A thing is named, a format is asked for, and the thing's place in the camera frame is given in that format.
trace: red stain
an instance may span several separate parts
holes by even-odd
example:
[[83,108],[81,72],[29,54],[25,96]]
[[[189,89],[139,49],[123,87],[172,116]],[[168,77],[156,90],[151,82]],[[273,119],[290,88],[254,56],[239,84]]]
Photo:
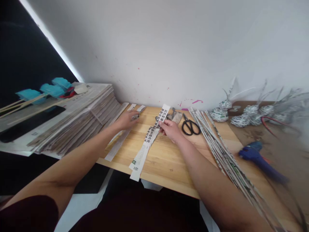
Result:
[[201,103],[203,103],[203,101],[202,101],[202,100],[196,100],[195,102],[192,102],[192,104],[197,103],[197,102],[201,102]]

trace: wooden table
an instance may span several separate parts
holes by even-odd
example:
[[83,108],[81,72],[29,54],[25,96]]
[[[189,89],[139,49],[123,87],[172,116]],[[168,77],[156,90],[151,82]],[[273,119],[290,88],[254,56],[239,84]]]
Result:
[[[129,165],[142,147],[146,132],[150,126],[154,125],[155,116],[159,114],[160,109],[157,107],[147,107],[140,115],[140,122],[132,128],[112,162],[106,161],[104,158],[117,141],[117,138],[106,148],[105,153],[99,158],[97,163],[131,174],[132,171],[129,169]],[[188,111],[181,112],[193,120]],[[181,128],[183,120],[179,123],[179,128]],[[285,228],[290,231],[301,231],[294,217],[278,199],[261,171],[253,163],[239,158],[237,153],[243,146],[229,125],[226,122],[216,123],[216,127],[242,170],[262,193]],[[186,138],[196,146],[202,155],[217,166],[202,134],[186,136]],[[149,150],[141,178],[194,198],[199,198],[180,150],[167,136],[163,136],[161,133],[157,136]]]

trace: hand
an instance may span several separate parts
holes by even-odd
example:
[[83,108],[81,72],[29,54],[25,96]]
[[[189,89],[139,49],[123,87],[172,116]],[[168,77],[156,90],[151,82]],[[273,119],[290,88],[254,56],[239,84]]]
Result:
[[173,143],[178,143],[185,138],[179,130],[176,122],[165,120],[164,123],[160,121],[159,125],[161,126],[159,132],[162,132],[163,135],[167,135]]
[[123,113],[114,123],[113,126],[117,128],[117,130],[122,131],[129,129],[134,124],[139,122],[139,118],[133,120],[134,115],[138,115],[139,112],[135,110],[130,110]]

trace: maroon shirt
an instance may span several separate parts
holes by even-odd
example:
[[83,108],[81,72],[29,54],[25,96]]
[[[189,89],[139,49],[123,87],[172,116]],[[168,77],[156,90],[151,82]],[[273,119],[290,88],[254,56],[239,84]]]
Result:
[[[28,197],[0,211],[0,231],[54,231],[58,215],[52,198]],[[191,220],[178,202],[156,191],[129,190],[85,214],[70,231],[207,231],[198,216]]]

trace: black phone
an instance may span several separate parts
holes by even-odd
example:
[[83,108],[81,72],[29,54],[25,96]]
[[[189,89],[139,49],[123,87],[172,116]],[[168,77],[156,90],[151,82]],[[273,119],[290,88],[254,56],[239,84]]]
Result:
[[0,132],[0,141],[4,143],[12,142],[23,136],[34,128],[42,125],[44,122],[56,117],[65,111],[61,106],[52,106],[2,132]]

